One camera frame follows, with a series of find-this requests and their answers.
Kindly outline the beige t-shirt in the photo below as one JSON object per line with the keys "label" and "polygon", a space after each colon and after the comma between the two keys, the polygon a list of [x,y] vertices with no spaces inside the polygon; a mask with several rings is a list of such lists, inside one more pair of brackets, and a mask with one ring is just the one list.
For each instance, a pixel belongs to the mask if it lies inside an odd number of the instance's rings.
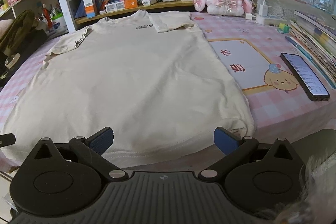
{"label": "beige t-shirt", "polygon": [[66,143],[104,127],[120,167],[175,160],[213,145],[222,127],[255,130],[249,103],[189,12],[139,10],[63,36],[19,93],[3,153],[23,161],[43,137]]}

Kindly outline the olive green garment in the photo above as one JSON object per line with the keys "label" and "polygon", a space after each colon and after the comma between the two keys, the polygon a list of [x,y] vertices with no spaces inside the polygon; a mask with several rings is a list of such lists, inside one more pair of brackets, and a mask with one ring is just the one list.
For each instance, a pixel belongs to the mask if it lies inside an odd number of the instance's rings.
{"label": "olive green garment", "polygon": [[35,14],[32,10],[22,12],[1,36],[1,52],[7,48],[10,52],[15,51],[25,37],[37,26]]}

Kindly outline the white charger plug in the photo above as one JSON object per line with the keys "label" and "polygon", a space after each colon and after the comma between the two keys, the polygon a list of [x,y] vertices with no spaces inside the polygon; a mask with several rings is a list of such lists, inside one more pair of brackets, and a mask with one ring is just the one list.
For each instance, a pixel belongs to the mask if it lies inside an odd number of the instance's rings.
{"label": "white charger plug", "polygon": [[259,15],[260,16],[268,16],[268,8],[269,8],[269,6],[266,5],[266,4],[260,5]]}

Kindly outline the green yellow eraser block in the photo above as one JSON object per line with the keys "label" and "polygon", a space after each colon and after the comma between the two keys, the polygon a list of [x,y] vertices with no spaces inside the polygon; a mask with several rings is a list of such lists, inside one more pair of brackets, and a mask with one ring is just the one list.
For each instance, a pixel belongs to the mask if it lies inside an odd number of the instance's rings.
{"label": "green yellow eraser block", "polygon": [[288,33],[290,33],[290,26],[288,26],[287,24],[284,24],[284,23],[280,23],[278,25],[277,31],[280,34],[288,34]]}

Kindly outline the small white adapter box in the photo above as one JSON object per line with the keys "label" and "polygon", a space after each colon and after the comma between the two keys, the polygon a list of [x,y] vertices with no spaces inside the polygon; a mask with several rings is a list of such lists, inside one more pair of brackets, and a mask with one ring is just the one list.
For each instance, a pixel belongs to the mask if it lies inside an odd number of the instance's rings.
{"label": "small white adapter box", "polygon": [[155,3],[157,3],[157,0],[142,0],[142,5],[143,6],[151,6]]}

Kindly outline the white orange flat box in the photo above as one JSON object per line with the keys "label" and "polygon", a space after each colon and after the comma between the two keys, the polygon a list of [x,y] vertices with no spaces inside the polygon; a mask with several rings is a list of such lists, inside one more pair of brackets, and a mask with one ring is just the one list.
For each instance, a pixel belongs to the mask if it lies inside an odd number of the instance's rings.
{"label": "white orange flat box", "polygon": [[115,1],[105,5],[106,12],[113,12],[125,9],[132,9],[138,7],[137,0],[122,0],[122,1]]}

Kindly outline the white power strip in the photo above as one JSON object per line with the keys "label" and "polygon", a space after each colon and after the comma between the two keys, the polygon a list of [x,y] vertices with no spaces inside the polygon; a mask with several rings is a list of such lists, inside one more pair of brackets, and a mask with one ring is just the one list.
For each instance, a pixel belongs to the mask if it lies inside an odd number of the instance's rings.
{"label": "white power strip", "polygon": [[263,26],[279,26],[280,24],[287,24],[287,20],[276,16],[261,16],[256,15],[255,22]]}

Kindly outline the stack of books right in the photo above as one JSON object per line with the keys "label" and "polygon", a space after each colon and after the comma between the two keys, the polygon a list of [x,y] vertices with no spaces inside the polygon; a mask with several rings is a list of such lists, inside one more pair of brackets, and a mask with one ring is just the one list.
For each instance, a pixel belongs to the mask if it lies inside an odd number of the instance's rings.
{"label": "stack of books right", "polygon": [[316,16],[297,10],[289,26],[294,45],[335,89],[335,28]]}

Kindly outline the orange blue white tall box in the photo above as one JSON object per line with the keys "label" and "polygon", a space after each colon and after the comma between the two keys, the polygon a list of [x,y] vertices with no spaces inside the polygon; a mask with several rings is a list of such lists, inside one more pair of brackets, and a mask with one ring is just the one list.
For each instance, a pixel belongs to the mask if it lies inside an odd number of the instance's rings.
{"label": "orange blue white tall box", "polygon": [[95,0],[83,0],[84,10],[87,18],[93,18],[97,15],[97,8]]}

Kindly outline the white green wipes tub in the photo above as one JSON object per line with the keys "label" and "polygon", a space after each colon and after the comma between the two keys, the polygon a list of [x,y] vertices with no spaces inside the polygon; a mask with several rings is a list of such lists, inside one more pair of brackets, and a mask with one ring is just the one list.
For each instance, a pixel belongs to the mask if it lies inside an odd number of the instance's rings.
{"label": "white green wipes tub", "polygon": [[56,34],[64,34],[68,32],[68,27],[62,13],[58,13],[51,18],[52,28]]}

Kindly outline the red figurine pen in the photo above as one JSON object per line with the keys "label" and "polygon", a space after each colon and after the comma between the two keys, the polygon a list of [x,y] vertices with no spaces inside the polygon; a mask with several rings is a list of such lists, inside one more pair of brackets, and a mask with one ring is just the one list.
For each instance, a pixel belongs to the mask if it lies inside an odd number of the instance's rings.
{"label": "red figurine pen", "polygon": [[50,30],[52,28],[52,20],[51,20],[51,17],[50,17],[50,13],[49,13],[48,9],[46,8],[45,4],[42,4],[42,10],[43,10],[44,17],[47,20],[48,28]]}

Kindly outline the black smartphone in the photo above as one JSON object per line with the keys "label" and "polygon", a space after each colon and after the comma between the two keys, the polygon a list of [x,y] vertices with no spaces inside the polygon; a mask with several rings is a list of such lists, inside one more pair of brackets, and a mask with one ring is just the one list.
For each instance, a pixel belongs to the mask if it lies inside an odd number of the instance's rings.
{"label": "black smartphone", "polygon": [[281,53],[280,57],[311,101],[328,101],[330,99],[327,88],[301,56]]}

